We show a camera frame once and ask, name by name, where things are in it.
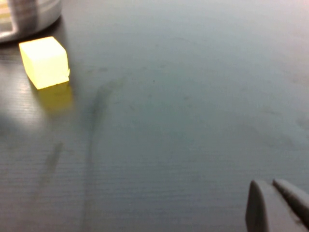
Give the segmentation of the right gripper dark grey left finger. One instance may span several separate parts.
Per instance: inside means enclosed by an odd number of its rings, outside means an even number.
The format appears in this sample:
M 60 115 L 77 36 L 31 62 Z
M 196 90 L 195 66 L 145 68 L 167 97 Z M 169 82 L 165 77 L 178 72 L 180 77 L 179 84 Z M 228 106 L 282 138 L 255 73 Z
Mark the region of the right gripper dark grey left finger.
M 271 184 L 252 180 L 246 207 L 249 232 L 306 232 L 307 227 Z

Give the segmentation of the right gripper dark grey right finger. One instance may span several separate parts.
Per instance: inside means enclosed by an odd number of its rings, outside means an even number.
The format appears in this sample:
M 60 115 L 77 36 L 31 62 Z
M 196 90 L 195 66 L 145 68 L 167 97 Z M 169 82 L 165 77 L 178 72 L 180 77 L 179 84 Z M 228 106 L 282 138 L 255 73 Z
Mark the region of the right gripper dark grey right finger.
M 274 179 L 272 185 L 279 191 L 292 211 L 309 226 L 309 194 L 284 179 Z

